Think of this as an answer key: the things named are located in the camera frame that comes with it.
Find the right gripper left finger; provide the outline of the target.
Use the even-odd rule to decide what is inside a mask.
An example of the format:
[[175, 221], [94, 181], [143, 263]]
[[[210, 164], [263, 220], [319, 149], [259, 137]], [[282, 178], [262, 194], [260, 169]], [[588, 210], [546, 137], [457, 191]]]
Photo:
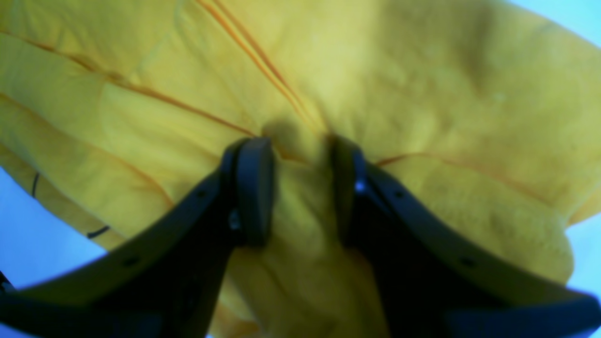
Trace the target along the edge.
[[268, 138], [244, 138], [161, 220], [78, 270], [1, 296], [1, 322], [39, 338], [204, 338], [235, 248], [264, 246]]

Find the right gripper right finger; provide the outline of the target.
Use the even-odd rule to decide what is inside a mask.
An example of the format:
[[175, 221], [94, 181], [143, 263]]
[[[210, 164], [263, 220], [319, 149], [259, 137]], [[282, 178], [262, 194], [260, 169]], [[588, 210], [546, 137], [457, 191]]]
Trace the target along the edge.
[[340, 242], [372, 267], [393, 338], [583, 338], [596, 297], [469, 242], [344, 137], [332, 144]]

